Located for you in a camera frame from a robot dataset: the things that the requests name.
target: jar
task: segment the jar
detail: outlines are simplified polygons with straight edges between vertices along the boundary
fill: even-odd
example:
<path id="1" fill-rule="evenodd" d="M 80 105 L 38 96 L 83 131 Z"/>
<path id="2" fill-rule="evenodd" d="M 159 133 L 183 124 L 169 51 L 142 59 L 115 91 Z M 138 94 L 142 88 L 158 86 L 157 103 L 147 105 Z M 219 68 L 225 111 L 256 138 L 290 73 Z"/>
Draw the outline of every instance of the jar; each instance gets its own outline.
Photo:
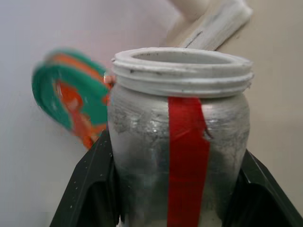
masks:
<path id="1" fill-rule="evenodd" d="M 250 111 L 242 92 L 253 78 L 251 66 L 240 57 L 183 48 L 143 48 L 115 55 L 117 83 L 110 95 L 108 128 L 121 181 L 122 226 L 222 225 L 249 136 Z M 181 102 L 172 104 L 178 99 Z M 191 100 L 198 107 L 188 105 Z M 173 108 L 181 114 L 174 116 Z M 205 130 L 198 129 L 206 147 L 192 146 L 189 137 L 180 145 L 182 151 L 174 144 L 178 138 L 172 141 L 171 121 L 174 118 L 186 134 L 187 124 L 201 125 L 200 120 L 188 119 L 193 109 L 202 113 L 206 124 Z M 195 156 L 197 149 L 207 155 Z M 200 194 L 190 189 L 199 184 L 197 178 L 191 181 L 198 176 L 194 170 L 173 182 L 175 160 L 174 173 L 205 168 L 198 180 L 203 181 Z"/>

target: silver paint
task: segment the silver paint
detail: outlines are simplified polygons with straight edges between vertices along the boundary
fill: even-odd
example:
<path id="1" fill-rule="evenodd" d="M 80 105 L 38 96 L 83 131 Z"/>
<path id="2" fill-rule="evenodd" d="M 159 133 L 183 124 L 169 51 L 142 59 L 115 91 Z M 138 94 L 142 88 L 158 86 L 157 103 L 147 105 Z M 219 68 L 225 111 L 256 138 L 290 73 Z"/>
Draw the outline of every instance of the silver paint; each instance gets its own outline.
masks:
<path id="1" fill-rule="evenodd" d="M 211 142 L 199 227 L 220 227 L 249 135 L 243 94 L 201 99 Z M 121 178 L 124 227 L 166 227 L 169 186 L 168 100 L 115 85 L 108 107 L 114 160 Z"/>

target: black plastic holder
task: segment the black plastic holder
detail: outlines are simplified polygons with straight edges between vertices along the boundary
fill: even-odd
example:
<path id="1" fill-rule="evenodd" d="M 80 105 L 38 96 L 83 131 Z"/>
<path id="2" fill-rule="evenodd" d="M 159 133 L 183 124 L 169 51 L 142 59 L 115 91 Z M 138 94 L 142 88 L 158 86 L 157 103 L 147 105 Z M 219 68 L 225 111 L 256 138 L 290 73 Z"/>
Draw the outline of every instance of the black plastic holder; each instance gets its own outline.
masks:
<path id="1" fill-rule="evenodd" d="M 119 179 L 108 131 L 76 165 L 50 227 L 116 227 Z M 303 227 L 303 219 L 268 169 L 245 153 L 224 227 Z"/>

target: red tape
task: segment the red tape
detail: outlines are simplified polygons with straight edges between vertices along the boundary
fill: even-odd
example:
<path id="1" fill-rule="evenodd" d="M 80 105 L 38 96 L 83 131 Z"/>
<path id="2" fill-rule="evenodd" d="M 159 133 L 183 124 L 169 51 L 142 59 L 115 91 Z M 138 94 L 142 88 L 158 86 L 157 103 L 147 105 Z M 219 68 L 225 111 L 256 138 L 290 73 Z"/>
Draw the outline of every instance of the red tape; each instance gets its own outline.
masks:
<path id="1" fill-rule="evenodd" d="M 198 98 L 169 97 L 169 200 L 167 227 L 197 227 L 209 142 Z"/>

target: silver painted jar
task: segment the silver painted jar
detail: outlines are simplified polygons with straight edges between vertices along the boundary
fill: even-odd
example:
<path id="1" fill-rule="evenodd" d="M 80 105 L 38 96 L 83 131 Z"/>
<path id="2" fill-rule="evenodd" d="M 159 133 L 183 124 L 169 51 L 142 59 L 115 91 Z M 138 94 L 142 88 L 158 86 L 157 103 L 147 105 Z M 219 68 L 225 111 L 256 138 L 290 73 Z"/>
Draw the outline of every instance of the silver painted jar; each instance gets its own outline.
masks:
<path id="1" fill-rule="evenodd" d="M 122 226 L 166 227 L 169 188 L 168 97 L 199 97 L 210 142 L 199 227 L 220 227 L 250 130 L 242 92 L 246 59 L 201 50 L 144 48 L 113 59 L 108 126 L 121 178 Z"/>

